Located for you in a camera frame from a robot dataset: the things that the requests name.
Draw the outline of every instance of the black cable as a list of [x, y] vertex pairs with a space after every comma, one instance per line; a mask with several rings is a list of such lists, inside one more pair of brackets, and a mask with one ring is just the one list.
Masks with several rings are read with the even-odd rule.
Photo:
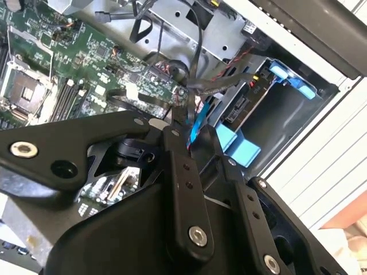
[[139, 71], [133, 71], [133, 70], [129, 70], [127, 68], [124, 68], [124, 70], [126, 70], [128, 73], [139, 73], [139, 74], [144, 74], [146, 73], [152, 66], [155, 66], [155, 64], [157, 63], [158, 59], [159, 59], [159, 55], [161, 53], [161, 47], [162, 47], [162, 38], [163, 38], [163, 28], [164, 28], [164, 21], [161, 21], [161, 29], [159, 31], [159, 38], [158, 38], [158, 48], [157, 48], [157, 53], [155, 54], [155, 60], [154, 62], [149, 65], [146, 66], [144, 69], [139, 70]]
[[223, 87], [236, 85], [239, 81], [245, 80], [250, 82], [253, 79], [251, 73], [239, 73], [233, 76], [222, 77], [216, 81], [206, 79], [188, 79], [187, 87], [190, 89], [208, 90], [208, 89], [222, 89]]
[[146, 120], [150, 120], [150, 119], [153, 119], [154, 116], [145, 112], [145, 111], [142, 111], [140, 109], [138, 109], [137, 107], [135, 107], [134, 105], [130, 104], [130, 103], [127, 103], [125, 101], [122, 101], [122, 100], [119, 100], [119, 99], [116, 99], [114, 97], [107, 97], [106, 98], [106, 102], [107, 103], [110, 103], [116, 107], [119, 107], [119, 108], [123, 108], [123, 109], [126, 109], [126, 110], [131, 110], [131, 111], [135, 111], [137, 113], [140, 113]]
[[[127, 20], [134, 19], [134, 25], [130, 34], [130, 41], [133, 43], [139, 42], [141, 39], [145, 38], [153, 30], [153, 21], [150, 17], [146, 16], [148, 9], [152, 8], [157, 0], [147, 0], [138, 11], [136, 1], [132, 1], [133, 13], [123, 13], [123, 14], [110, 14], [103, 11], [96, 11], [96, 19], [101, 23], [109, 23], [113, 20]], [[144, 31], [140, 31], [140, 26], [142, 21], [149, 23], [149, 27]]]
[[194, 58], [192, 60], [191, 63], [191, 67], [190, 67], [190, 77], [196, 78], [197, 77], [197, 69], [198, 69], [198, 65], [199, 65], [199, 59], [200, 59], [200, 54], [201, 54], [201, 49], [202, 49], [202, 29], [201, 29], [201, 22], [199, 20], [199, 17], [197, 15], [197, 12], [193, 9], [192, 5], [186, 1], [186, 0], [178, 0], [181, 3], [185, 4], [186, 6], [188, 6], [191, 11], [193, 12], [194, 16], [195, 16], [195, 20], [199, 29], [199, 40], [197, 42], [197, 47], [196, 47], [196, 52], [194, 55]]
[[50, 27], [55, 27], [55, 28], [65, 27], [65, 26], [67, 25], [67, 23], [65, 23], [65, 24], [52, 24], [52, 23], [47, 22], [46, 20], [44, 20], [44, 19], [40, 16], [40, 13], [38, 12], [37, 5], [38, 5], [38, 0], [33, 0], [33, 10], [34, 10], [34, 13], [36, 14], [36, 16], [38, 17], [38, 19], [39, 19], [42, 23], [44, 23], [44, 24], [46, 24], [46, 25], [48, 25], [48, 26], [50, 26]]
[[[115, 96], [126, 96], [126, 89], [113, 89], [113, 90], [107, 91], [107, 93], [106, 93], [106, 98], [108, 98], [108, 99], [111, 98], [111, 97], [115, 97]], [[152, 105], [155, 105], [155, 106], [159, 106], [163, 109], [171, 108], [171, 104], [169, 104], [169, 103], [167, 103], [163, 100], [157, 99], [155, 97], [144, 95], [142, 93], [138, 94], [138, 99], [140, 101], [144, 101], [145, 103], [149, 103], [149, 104], [152, 104]]]

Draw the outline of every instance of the mounting hole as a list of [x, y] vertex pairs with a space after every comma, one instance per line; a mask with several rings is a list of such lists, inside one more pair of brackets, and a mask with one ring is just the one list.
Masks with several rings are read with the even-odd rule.
[[290, 265], [294, 260], [294, 253], [290, 243], [282, 236], [277, 236], [274, 242], [280, 258], [286, 265]]
[[323, 275], [331, 275], [331, 273], [327, 271], [327, 269], [324, 268], [323, 266], [320, 267], [320, 270]]
[[150, 163], [155, 159], [155, 155], [152, 153], [147, 153], [145, 154], [145, 156], [143, 157], [143, 161], [146, 163]]
[[256, 213], [256, 212], [252, 212], [252, 215], [253, 215], [256, 219], [260, 219], [260, 216], [258, 215], [258, 213]]
[[78, 168], [68, 160], [57, 160], [51, 164], [52, 173], [61, 179], [72, 179], [78, 174]]
[[185, 184], [186, 184], [186, 187], [187, 187], [188, 189], [192, 189], [192, 188], [194, 188], [194, 186], [193, 186], [193, 184], [192, 184], [191, 182], [186, 182]]

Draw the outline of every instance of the cable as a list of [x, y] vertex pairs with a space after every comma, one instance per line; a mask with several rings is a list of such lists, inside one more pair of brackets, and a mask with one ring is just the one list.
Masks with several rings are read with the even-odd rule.
[[34, 13], [36, 14], [36, 16], [38, 17], [38, 19], [40, 21], [42, 21], [44, 24], [50, 26], [50, 27], [55, 27], [55, 28], [61, 28], [61, 27], [66, 27], [67, 26], [67, 23], [65, 24], [52, 24], [52, 23], [49, 23], [47, 22], [46, 20], [44, 20], [39, 12], [38, 12], [38, 8], [37, 8], [37, 5], [38, 5], [38, 0], [33, 0], [33, 10], [34, 10]]
[[185, 4], [186, 6], [188, 6], [191, 11], [193, 12], [194, 16], [195, 16], [195, 20], [197, 23], [197, 27], [199, 30], [199, 40], [197, 42], [197, 47], [196, 47], [196, 51], [195, 51], [195, 55], [194, 58], [191, 62], [191, 67], [190, 67], [190, 77], [196, 78], [197, 77], [197, 69], [198, 69], [198, 65], [199, 65], [199, 59], [200, 59], [200, 54], [201, 54], [201, 49], [202, 49], [202, 28], [201, 28], [201, 22], [199, 20], [199, 17], [197, 15], [197, 12], [193, 9], [192, 5], [186, 1], [186, 0], [178, 0], [181, 3]]
[[228, 89], [229, 87], [236, 85], [241, 80], [246, 80], [250, 82], [253, 79], [253, 74], [251, 73], [240, 73], [233, 76], [222, 77], [221, 79], [212, 82], [206, 79], [188, 79], [187, 88], [197, 89], [198, 94], [201, 95], [206, 90], [221, 90]]
[[222, 70], [217, 76], [212, 78], [212, 81], [216, 81], [218, 78], [222, 77], [225, 72], [234, 66], [237, 62], [239, 62], [246, 54], [248, 54], [253, 49], [253, 46], [250, 47], [248, 50], [244, 51], [241, 55], [237, 56], [235, 59], [233, 59], [224, 70]]
[[157, 53], [155, 54], [155, 59], [154, 62], [152, 63], [152, 65], [148, 65], [146, 66], [144, 69], [142, 70], [138, 70], [138, 71], [133, 71], [133, 70], [129, 70], [127, 68], [124, 68], [124, 70], [126, 70], [128, 73], [139, 73], [139, 74], [145, 74], [152, 66], [155, 66], [158, 62], [159, 59], [159, 55], [161, 53], [161, 47], [162, 47], [162, 38], [163, 38], [163, 28], [164, 28], [165, 22], [161, 21], [161, 29], [159, 31], [159, 38], [158, 38], [158, 48], [157, 48]]
[[[126, 96], [126, 89], [113, 89], [113, 90], [109, 90], [107, 91], [106, 93], [106, 99], [110, 99], [112, 97], [115, 97], [115, 96]], [[159, 106], [163, 109], [169, 109], [171, 108], [171, 104], [163, 101], [163, 100], [160, 100], [160, 99], [157, 99], [155, 97], [151, 97], [151, 96], [147, 96], [147, 95], [144, 95], [142, 93], [139, 93], [138, 94], [138, 98], [140, 101], [144, 101], [145, 103], [149, 103], [149, 104], [152, 104], [152, 105], [155, 105], [155, 106]]]

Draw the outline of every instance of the metal screw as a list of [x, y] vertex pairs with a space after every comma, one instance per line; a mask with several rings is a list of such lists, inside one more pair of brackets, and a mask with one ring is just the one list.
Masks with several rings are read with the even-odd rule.
[[201, 248], [208, 243], [208, 238], [203, 229], [198, 226], [190, 227], [189, 237], [191, 241]]
[[10, 146], [10, 152], [19, 158], [30, 159], [38, 154], [38, 148], [29, 142], [15, 142]]
[[179, 132], [177, 132], [176, 130], [172, 130], [171, 132], [172, 132], [172, 134], [174, 134], [175, 136], [179, 136]]
[[280, 266], [277, 261], [270, 255], [265, 255], [264, 262], [271, 273], [278, 275], [280, 274]]
[[144, 122], [140, 119], [134, 119], [134, 122], [139, 124], [139, 125], [144, 125]]
[[262, 187], [262, 188], [266, 188], [267, 185], [266, 185], [266, 182], [263, 181], [263, 180], [259, 180], [259, 185]]
[[193, 186], [193, 184], [192, 184], [191, 182], [186, 182], [186, 187], [187, 187], [188, 189], [192, 189], [192, 188], [194, 188], [194, 186]]
[[233, 160], [233, 159], [228, 159], [228, 162], [232, 165], [232, 166], [236, 166], [237, 163]]

